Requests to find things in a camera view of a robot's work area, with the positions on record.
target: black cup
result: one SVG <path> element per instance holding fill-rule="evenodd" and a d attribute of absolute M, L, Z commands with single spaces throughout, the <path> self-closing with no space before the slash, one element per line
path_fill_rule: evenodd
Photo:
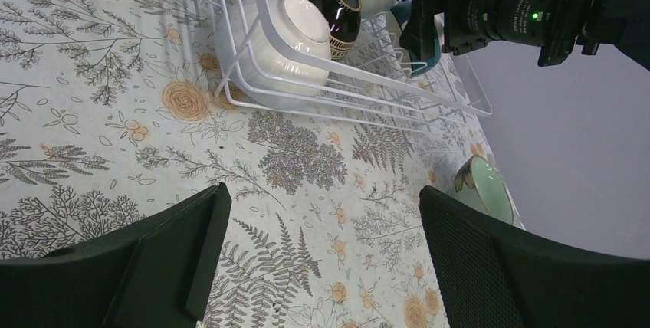
<path fill-rule="evenodd" d="M 330 23 L 332 60 L 340 60 L 352 48 L 361 28 L 361 1 L 309 0 Z"/>

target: blue bowl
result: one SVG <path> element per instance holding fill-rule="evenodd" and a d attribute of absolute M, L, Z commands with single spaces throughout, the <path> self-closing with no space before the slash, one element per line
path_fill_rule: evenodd
<path fill-rule="evenodd" d="M 388 20 L 386 21 L 389 31 L 396 33 L 397 41 L 399 41 L 399 36 L 402 34 L 402 30 L 406 23 L 409 21 L 409 17 L 411 16 L 411 2 L 408 0 L 398 1 L 399 4 L 393 6 L 390 9 Z M 416 64 L 413 66 L 411 77 L 417 77 L 418 75 L 426 74 L 433 67 L 435 67 L 438 62 L 440 62 L 440 58 L 442 57 L 442 46 L 440 45 L 440 38 L 438 37 L 438 33 L 435 34 L 434 48 L 434 57 L 428 59 L 427 61 L 418 60 L 418 58 L 410 52 L 408 56 L 404 56 L 402 58 L 402 64 Z"/>

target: green cup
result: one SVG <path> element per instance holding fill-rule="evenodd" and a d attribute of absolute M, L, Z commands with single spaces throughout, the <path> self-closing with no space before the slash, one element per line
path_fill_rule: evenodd
<path fill-rule="evenodd" d="M 512 202 L 501 175 L 481 156 L 472 156 L 456 173 L 449 196 L 499 221 L 513 224 Z"/>

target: wall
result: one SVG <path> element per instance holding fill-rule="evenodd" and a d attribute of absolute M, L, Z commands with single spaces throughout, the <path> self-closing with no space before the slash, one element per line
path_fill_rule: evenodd
<path fill-rule="evenodd" d="M 522 221 L 565 244 L 650 257 L 650 72 L 610 46 L 577 48 L 558 67 L 537 67 L 538 54 L 495 42 L 470 55 Z"/>

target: floral tablecloth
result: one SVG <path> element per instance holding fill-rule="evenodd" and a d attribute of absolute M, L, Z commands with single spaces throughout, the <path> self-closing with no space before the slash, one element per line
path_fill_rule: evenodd
<path fill-rule="evenodd" d="M 478 121 L 424 135 L 232 106 L 209 90 L 221 75 L 207 5 L 2 0 L 0 257 L 225 182 L 204 326 L 447 326 L 418 193 L 449 187 L 472 153 L 494 162 Z M 447 58 L 440 69 L 453 74 Z"/>

